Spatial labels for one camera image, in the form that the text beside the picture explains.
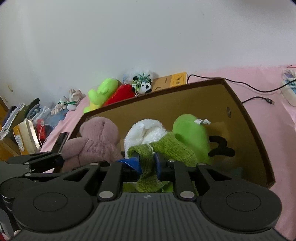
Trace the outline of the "dark green towel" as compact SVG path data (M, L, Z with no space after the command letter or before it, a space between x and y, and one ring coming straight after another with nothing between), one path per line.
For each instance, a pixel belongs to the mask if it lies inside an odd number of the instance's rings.
M159 192L169 181L159 180L162 168L168 160L180 161L187 167L197 165L197 157L185 144L168 132L156 142L139 144L127 150L128 155L137 154L142 174L136 183L141 193Z

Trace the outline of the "pink plush bear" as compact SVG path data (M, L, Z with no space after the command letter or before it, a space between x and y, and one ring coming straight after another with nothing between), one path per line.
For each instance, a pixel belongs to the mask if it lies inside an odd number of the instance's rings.
M69 139L62 148L61 156L65 160L62 172L123 158L118 127L111 120L100 116L91 118L81 125L79 132L80 137Z

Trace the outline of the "white fluffy towel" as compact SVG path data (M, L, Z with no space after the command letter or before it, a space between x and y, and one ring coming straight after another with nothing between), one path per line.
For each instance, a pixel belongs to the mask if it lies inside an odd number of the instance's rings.
M133 146L149 144L159 141L168 131L158 120L144 119L135 123L125 137L125 158L128 158L128 149Z

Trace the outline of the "green pear plush toy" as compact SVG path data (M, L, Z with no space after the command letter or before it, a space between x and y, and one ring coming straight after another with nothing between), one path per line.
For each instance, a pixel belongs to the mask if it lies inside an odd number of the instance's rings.
M179 142L194 152L198 163L211 165L215 156L234 157L235 151L227 146L225 138L207 134L205 126L209 124L207 119L182 114L175 120L172 132Z

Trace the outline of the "black smartphone on left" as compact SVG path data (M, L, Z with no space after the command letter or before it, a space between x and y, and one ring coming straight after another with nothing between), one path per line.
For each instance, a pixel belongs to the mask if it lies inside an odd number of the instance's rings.
M68 136L68 132L60 133L57 140L55 141L55 144L53 145L51 152L60 154L65 142L67 141Z

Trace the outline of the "gold tissue box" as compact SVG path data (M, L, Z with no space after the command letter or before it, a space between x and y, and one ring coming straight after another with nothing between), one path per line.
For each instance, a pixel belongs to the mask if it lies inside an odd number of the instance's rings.
M21 155L36 154L40 152L41 146L32 120L27 118L13 128Z

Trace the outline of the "brown cardboard box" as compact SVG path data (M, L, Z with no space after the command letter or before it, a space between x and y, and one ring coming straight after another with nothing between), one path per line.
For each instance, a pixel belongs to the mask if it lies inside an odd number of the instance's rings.
M138 121L156 120L194 151L198 161L263 187L275 184L263 141L223 78L155 91L85 113L70 137L78 137L81 125L96 116L113 121L121 141Z

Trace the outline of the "green yellow plush toy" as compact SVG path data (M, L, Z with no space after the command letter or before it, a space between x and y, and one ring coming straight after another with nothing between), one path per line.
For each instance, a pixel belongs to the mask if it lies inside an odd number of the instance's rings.
M88 91L89 106L85 107L83 112L88 113L90 111L101 108L103 104L112 96L112 94L118 88L118 80L113 78L106 78L99 87Z

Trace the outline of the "red plush toy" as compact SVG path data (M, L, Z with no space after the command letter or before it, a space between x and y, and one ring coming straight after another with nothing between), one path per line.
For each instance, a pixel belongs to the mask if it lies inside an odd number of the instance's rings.
M117 103L126 99L133 98L135 96L135 92L130 84L122 84L107 101L103 104L103 106L107 106L113 103Z

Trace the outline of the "panda plush toy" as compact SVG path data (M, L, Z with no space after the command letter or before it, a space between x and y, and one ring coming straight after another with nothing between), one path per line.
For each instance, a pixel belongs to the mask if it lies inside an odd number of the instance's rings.
M139 74L133 77L132 90L135 95L146 94L152 92L152 80L150 74Z

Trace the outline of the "white knit doll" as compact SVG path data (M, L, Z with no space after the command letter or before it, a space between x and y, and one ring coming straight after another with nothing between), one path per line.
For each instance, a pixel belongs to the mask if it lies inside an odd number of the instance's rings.
M51 110L51 115L58 114L62 110L75 110L80 103L80 101L86 95L83 94L80 90L75 90L73 88L69 89L68 96L64 96L59 102L55 105L55 107Z

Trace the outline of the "yellow book box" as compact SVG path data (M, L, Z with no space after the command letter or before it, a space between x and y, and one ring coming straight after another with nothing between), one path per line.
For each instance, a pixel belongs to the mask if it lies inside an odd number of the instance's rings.
M187 76L186 72L181 72L156 78L152 82L152 91L159 91L162 89L184 85L187 82Z

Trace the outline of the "pink bed sheet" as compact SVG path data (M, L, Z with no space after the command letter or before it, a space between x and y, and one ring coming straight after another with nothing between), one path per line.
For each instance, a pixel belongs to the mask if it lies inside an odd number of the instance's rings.
M223 69L214 73L191 74L187 84L223 78L237 95L253 121L267 151L275 184L270 189L280 198L282 212L276 230L289 240L295 239L295 108L283 99L283 66ZM43 151L52 149L58 135L69 137L89 99L84 98L75 111L67 113L47 138Z

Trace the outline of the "white power strip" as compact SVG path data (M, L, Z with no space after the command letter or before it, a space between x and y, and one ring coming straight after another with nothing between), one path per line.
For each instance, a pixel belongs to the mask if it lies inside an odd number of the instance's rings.
M287 84L281 89L282 95L285 97L285 99L291 106L296 107L295 66L283 70L281 84Z

